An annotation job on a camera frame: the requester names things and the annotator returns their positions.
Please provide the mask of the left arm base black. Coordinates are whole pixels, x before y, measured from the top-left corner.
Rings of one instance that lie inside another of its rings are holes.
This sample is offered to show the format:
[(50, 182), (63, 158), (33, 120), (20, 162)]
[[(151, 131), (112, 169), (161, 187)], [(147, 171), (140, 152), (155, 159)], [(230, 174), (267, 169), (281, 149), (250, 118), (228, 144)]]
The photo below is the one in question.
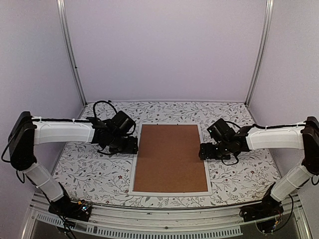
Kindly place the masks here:
[(80, 221), (89, 221), (92, 212), (92, 205), (85, 200), (72, 202), (67, 196), (63, 196), (57, 201), (50, 201), (50, 213), (64, 218), (70, 218)]

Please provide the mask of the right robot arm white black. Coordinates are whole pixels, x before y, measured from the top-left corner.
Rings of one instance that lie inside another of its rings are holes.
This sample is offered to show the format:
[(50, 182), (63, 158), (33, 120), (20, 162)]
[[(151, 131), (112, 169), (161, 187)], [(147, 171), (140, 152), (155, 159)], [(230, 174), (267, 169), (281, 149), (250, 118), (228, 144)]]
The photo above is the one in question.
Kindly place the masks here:
[(285, 176), (270, 186), (258, 205), (258, 213), (268, 217), (290, 193), (302, 187), (319, 174), (319, 121), (307, 117), (294, 124), (243, 126), (234, 130), (228, 122), (219, 119), (207, 129), (214, 143), (201, 143), (201, 160), (225, 160), (242, 152), (259, 149), (291, 149), (304, 154), (303, 159)]

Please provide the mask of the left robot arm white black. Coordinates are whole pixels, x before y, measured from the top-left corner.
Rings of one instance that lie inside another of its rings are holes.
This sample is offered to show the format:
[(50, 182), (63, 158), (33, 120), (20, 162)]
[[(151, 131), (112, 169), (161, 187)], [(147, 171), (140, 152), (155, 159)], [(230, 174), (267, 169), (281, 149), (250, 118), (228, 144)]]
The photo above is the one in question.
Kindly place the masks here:
[(53, 149), (67, 142), (84, 142), (107, 148), (107, 155), (136, 154), (136, 123), (123, 111), (110, 119), (50, 119), (22, 112), (3, 149), (1, 159), (21, 172), (48, 198), (63, 216), (74, 212), (74, 205), (63, 186), (53, 178), (38, 156), (53, 159)]

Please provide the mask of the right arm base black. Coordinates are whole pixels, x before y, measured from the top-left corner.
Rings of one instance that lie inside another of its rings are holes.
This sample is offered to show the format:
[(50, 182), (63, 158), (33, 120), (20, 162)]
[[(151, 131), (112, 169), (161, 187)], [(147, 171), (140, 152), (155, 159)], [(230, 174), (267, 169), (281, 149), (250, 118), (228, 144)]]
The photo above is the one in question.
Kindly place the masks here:
[[(266, 197), (262, 199), (260, 203), (243, 206), (240, 208), (239, 216), (241, 216), (244, 222), (255, 221), (264, 219), (267, 217), (273, 217), (279, 215), (281, 217), (284, 209), (281, 202), (277, 202), (272, 197)], [(257, 223), (257, 229), (265, 234), (272, 233), (279, 223), (279, 219), (270, 219)]]

